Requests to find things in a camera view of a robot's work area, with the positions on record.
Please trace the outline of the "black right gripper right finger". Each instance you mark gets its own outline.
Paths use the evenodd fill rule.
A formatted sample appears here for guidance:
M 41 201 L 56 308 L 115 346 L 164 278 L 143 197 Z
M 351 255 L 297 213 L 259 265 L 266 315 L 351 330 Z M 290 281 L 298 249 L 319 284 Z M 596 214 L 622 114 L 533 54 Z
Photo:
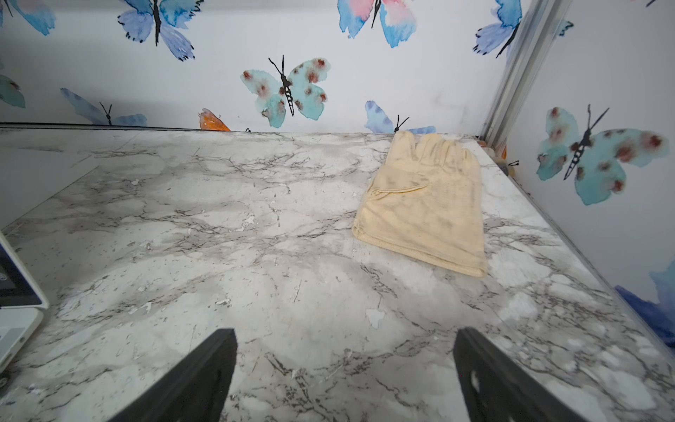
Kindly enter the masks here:
M 582 421 L 481 332 L 457 332 L 453 356 L 472 421 Z

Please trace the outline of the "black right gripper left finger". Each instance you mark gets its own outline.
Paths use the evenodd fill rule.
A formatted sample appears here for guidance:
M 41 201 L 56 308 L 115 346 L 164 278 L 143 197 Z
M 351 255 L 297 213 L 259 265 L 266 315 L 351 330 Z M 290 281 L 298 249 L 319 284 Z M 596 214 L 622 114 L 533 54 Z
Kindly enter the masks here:
M 236 364 L 236 332 L 218 329 L 112 420 L 218 421 Z

